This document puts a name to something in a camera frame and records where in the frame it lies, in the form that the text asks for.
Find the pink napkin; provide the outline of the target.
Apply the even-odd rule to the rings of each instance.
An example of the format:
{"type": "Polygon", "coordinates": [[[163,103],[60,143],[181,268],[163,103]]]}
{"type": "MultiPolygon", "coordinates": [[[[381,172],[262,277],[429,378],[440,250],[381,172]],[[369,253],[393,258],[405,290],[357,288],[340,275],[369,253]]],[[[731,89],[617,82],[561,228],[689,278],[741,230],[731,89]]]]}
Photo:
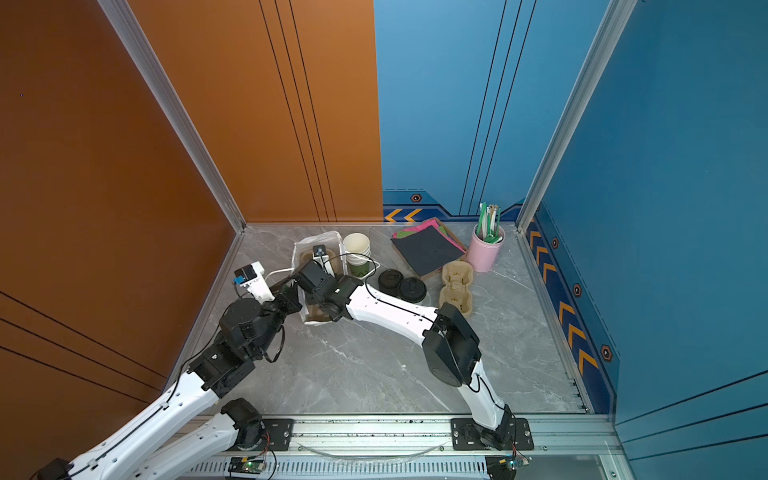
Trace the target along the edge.
{"type": "Polygon", "coordinates": [[[458,237],[439,219],[431,218],[415,226],[406,227],[403,230],[397,231],[392,235],[392,239],[402,239],[413,234],[424,231],[428,228],[433,228],[441,233],[449,242],[460,249],[463,252],[467,251],[467,247],[458,239],[458,237]]]}

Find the dark grey napkin stack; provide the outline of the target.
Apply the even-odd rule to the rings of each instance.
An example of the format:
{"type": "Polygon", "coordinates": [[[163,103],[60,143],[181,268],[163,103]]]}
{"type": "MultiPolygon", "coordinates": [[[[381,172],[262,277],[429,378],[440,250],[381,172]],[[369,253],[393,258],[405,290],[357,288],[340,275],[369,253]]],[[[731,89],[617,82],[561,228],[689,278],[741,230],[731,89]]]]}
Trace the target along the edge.
{"type": "Polygon", "coordinates": [[[429,275],[464,255],[463,251],[433,228],[406,238],[392,239],[392,243],[411,270],[419,277],[429,275]]]}

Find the brown cardboard napkin tray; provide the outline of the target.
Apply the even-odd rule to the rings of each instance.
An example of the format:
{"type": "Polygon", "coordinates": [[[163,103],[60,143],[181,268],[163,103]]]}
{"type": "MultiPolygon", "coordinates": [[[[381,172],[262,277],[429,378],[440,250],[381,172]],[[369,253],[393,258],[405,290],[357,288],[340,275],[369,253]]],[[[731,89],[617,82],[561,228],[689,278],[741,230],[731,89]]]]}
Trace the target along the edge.
{"type": "Polygon", "coordinates": [[[467,247],[437,218],[395,232],[391,242],[412,272],[422,279],[452,261],[462,260],[467,251],[467,247]]]}

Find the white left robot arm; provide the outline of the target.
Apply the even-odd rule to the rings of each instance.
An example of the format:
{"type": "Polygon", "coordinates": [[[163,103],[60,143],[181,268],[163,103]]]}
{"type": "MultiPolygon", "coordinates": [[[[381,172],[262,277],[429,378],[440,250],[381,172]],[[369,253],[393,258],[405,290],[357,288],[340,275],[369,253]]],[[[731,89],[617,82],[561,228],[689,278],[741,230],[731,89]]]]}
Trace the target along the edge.
{"type": "Polygon", "coordinates": [[[37,479],[176,479],[201,461],[230,448],[268,450],[272,435],[262,415],[243,398],[227,402],[211,419],[180,439],[174,434],[217,404],[249,375],[286,317],[300,310],[297,288],[278,286],[271,297],[232,303],[220,331],[182,364],[176,379],[117,432],[73,460],[56,458],[37,479]]]}

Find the green circuit board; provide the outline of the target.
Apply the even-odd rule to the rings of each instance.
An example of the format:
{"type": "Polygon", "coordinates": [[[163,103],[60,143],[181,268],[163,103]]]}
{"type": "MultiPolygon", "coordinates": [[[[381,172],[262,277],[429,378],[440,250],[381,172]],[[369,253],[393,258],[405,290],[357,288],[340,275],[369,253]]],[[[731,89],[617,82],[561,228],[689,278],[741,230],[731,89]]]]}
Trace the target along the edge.
{"type": "Polygon", "coordinates": [[[231,457],[227,467],[227,474],[234,475],[260,475],[266,470],[266,461],[259,457],[231,457]]]}

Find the pink metal bucket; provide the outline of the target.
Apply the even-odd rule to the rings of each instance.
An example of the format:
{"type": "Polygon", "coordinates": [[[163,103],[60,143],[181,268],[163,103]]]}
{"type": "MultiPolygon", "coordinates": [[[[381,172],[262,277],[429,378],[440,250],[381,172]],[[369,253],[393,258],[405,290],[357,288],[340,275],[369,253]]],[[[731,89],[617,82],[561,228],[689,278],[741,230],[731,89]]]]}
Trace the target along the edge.
{"type": "Polygon", "coordinates": [[[470,244],[465,261],[469,263],[475,272],[489,272],[502,249],[505,239],[504,229],[499,226],[500,240],[497,243],[487,243],[481,240],[475,231],[472,231],[470,244]]]}

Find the stack of black lids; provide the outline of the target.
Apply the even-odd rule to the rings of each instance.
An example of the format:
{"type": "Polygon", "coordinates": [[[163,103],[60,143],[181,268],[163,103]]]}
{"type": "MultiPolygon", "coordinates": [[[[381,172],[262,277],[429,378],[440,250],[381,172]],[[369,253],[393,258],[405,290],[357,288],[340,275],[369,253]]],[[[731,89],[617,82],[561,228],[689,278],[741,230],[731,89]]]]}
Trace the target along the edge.
{"type": "Polygon", "coordinates": [[[378,290],[386,295],[398,297],[399,286],[403,280],[404,275],[399,270],[384,270],[377,278],[378,290]]]}

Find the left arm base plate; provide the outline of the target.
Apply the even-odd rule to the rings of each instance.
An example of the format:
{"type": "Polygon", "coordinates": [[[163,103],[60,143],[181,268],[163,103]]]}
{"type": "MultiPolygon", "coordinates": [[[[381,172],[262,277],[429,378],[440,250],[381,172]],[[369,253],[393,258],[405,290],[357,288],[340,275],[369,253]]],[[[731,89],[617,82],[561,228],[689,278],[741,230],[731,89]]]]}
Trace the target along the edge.
{"type": "Polygon", "coordinates": [[[291,418],[267,418],[245,428],[226,452],[285,452],[293,437],[294,420],[291,418]]]}

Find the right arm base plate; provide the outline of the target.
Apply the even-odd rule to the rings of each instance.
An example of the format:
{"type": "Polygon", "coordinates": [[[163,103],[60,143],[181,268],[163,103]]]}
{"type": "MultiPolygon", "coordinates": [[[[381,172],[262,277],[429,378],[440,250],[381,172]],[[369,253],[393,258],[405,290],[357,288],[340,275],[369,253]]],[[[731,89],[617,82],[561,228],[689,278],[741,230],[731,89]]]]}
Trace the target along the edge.
{"type": "Polygon", "coordinates": [[[533,434],[525,418],[512,418],[497,430],[476,424],[471,418],[450,420],[451,439],[456,451],[522,451],[535,449],[533,434]]]}

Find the beige pulp cup carrier stack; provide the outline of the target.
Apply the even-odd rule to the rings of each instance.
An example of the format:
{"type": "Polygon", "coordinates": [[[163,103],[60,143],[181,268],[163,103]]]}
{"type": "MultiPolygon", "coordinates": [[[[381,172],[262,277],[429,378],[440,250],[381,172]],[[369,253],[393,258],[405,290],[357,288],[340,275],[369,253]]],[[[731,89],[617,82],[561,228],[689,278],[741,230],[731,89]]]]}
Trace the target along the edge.
{"type": "Polygon", "coordinates": [[[447,263],[441,270],[443,287],[439,292],[438,306],[450,304],[456,307],[464,317],[473,309],[473,295],[470,287],[474,280],[472,266],[462,260],[447,263]]]}

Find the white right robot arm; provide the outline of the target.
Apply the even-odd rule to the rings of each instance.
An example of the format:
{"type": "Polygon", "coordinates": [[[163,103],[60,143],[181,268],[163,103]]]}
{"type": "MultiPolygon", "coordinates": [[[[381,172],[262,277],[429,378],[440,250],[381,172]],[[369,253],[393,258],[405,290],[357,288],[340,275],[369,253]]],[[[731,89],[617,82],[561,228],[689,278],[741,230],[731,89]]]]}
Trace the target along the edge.
{"type": "Polygon", "coordinates": [[[512,411],[492,387],[479,337],[457,307],[411,304],[364,280],[331,275],[316,260],[294,270],[291,280],[332,320],[371,323],[420,346],[432,375],[459,391],[482,444],[496,450],[512,446],[512,411]]]}

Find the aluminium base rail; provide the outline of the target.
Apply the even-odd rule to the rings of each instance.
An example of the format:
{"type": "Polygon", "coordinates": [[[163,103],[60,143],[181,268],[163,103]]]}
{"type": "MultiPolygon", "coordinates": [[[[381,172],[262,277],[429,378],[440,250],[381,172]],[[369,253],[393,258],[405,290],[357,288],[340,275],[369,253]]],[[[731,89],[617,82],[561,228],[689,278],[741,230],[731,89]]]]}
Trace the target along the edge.
{"type": "Polygon", "coordinates": [[[184,479],[489,479],[486,456],[525,455],[515,479],[631,479],[634,474],[603,415],[523,413],[533,451],[456,451],[450,420],[460,414],[295,415],[285,452],[220,452],[184,479]],[[260,475],[227,474],[231,457],[266,461],[260,475]]]}

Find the stack of paper cups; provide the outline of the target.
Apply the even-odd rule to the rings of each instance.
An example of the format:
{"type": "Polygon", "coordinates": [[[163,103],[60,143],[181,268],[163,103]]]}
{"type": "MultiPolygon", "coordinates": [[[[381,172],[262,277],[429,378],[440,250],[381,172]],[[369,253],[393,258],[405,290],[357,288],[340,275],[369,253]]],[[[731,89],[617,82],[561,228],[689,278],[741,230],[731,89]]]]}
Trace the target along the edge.
{"type": "Polygon", "coordinates": [[[370,239],[363,233],[351,233],[343,239],[345,262],[349,273],[357,278],[366,277],[374,268],[370,239]]]}

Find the small circuit board right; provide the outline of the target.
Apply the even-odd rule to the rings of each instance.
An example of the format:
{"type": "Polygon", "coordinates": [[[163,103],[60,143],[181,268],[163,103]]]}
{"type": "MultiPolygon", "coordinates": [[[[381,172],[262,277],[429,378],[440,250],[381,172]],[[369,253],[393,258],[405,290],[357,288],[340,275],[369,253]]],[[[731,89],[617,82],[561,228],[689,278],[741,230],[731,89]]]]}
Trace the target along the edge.
{"type": "Polygon", "coordinates": [[[486,472],[490,480],[514,480],[518,471],[530,465],[525,455],[486,456],[486,472]]]}

